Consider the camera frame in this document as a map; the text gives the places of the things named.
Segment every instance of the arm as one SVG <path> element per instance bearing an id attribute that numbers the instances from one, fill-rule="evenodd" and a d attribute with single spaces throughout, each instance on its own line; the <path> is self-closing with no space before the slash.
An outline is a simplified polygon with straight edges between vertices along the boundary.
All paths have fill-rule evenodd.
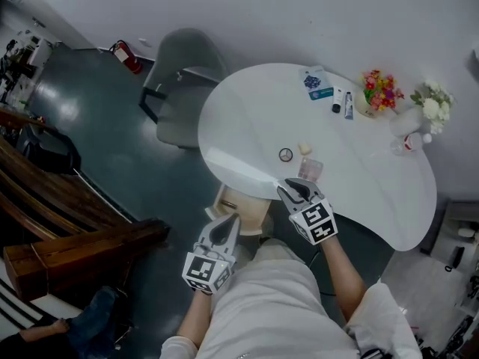
<path id="1" fill-rule="evenodd" d="M 197 348 L 210 327 L 211 296 L 195 291 L 191 305 L 177 332 L 180 337 L 190 339 Z"/>
<path id="2" fill-rule="evenodd" d="M 59 319 L 50 326 L 27 328 L 21 330 L 19 334 L 24 341 L 31 343 L 52 335 L 65 334 L 68 329 L 68 324 L 63 319 Z"/>
<path id="3" fill-rule="evenodd" d="M 321 243 L 339 308 L 348 322 L 366 293 L 366 285 L 344 252 L 337 236 Z"/>

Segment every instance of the jeans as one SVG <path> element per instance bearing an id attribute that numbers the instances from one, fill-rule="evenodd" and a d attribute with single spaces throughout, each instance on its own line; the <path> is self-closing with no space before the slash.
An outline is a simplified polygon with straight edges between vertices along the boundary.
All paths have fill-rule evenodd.
<path id="1" fill-rule="evenodd" d="M 68 321 L 67 337 L 79 359 L 103 359 L 111 354 L 115 345 L 112 311 L 117 298 L 112 288 L 104 286 L 80 315 Z"/>

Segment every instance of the fire extinguisher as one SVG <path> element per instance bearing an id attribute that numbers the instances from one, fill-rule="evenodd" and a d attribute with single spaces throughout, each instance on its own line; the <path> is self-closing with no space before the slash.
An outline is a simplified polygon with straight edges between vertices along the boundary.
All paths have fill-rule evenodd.
<path id="1" fill-rule="evenodd" d="M 131 70 L 134 74 L 139 74 L 143 69 L 143 66 L 138 61 L 138 58 L 133 54 L 128 44 L 123 40 L 117 41 L 109 51 L 117 57 L 125 66 Z"/>

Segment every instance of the flower vase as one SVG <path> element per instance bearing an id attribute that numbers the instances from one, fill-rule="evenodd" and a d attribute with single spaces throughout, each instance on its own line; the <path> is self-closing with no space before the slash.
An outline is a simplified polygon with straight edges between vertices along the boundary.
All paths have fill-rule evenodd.
<path id="1" fill-rule="evenodd" d="M 367 102 L 366 96 L 364 95 L 364 92 L 362 90 L 359 92 L 356 92 L 355 94 L 354 107 L 356 108 L 356 111 L 361 113 L 363 116 L 366 116 L 369 118 L 377 117 L 377 111 L 375 111 L 371 107 L 371 105 L 369 105 L 369 102 Z"/>
<path id="2" fill-rule="evenodd" d="M 389 121 L 389 129 L 391 130 L 392 135 L 403 137 L 404 135 L 410 135 L 418 130 L 422 125 L 422 121 L 422 106 L 415 105 L 392 118 Z"/>

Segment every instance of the colorful flower bouquet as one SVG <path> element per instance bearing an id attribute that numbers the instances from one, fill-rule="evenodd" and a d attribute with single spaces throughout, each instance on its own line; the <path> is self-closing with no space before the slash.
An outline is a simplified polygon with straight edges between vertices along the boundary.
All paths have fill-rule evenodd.
<path id="1" fill-rule="evenodd" d="M 396 88 L 396 80 L 393 75 L 382 77 L 380 70 L 363 72 L 364 96 L 367 103 L 375 111 L 383 111 L 386 108 L 395 108 L 396 100 L 403 99 L 401 89 Z"/>
<path id="2" fill-rule="evenodd" d="M 422 106 L 424 116 L 430 121 L 431 133 L 438 134 L 449 121 L 454 97 L 436 82 L 426 81 L 422 85 L 424 92 L 415 90 L 411 95 L 416 105 Z"/>

